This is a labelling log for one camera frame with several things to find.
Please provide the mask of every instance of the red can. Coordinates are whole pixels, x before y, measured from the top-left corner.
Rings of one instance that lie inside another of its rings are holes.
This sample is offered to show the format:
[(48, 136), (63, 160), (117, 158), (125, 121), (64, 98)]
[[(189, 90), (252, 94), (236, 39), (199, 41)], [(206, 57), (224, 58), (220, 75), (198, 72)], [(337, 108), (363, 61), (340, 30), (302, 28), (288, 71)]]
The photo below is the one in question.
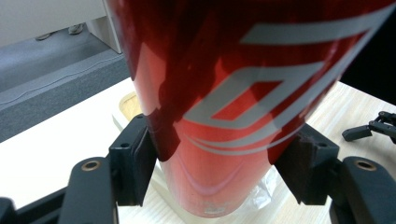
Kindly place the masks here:
[(167, 185), (235, 210), (394, 0), (110, 0)]

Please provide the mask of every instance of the table surface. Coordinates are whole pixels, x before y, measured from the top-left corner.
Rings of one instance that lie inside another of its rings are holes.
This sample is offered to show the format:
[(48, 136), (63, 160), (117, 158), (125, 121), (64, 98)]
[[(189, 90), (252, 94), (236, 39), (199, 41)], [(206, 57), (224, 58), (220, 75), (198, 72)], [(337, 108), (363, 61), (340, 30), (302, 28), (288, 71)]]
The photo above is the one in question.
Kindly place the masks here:
[[(0, 144), (0, 197), (20, 208), (67, 185), (73, 166), (90, 157), (104, 157), (120, 131), (112, 119), (120, 98), (134, 90), (127, 78), (64, 112)], [(379, 111), (396, 106), (337, 83), (307, 123), (340, 146), (339, 159), (362, 156), (377, 161), (396, 178), (396, 146), (384, 135), (344, 141), (345, 129), (368, 124)], [(230, 214), (211, 223), (330, 223), (325, 206), (298, 205), (283, 181), (273, 201), (260, 211)], [(183, 223), (150, 186), (143, 207), (119, 208), (120, 223)]]

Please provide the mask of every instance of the screw hole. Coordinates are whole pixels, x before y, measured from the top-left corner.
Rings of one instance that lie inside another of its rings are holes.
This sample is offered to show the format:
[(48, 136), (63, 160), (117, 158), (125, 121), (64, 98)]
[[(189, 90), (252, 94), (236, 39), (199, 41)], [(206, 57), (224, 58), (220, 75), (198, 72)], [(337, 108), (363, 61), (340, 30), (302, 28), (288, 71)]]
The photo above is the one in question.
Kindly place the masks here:
[(100, 166), (99, 161), (87, 161), (81, 166), (81, 169), (83, 171), (92, 171), (92, 170), (96, 170), (97, 168), (99, 168), (99, 166)]
[(374, 171), (376, 170), (376, 166), (369, 161), (355, 161), (355, 165), (366, 171)]
[(128, 143), (122, 143), (121, 147), (129, 147), (129, 144)]

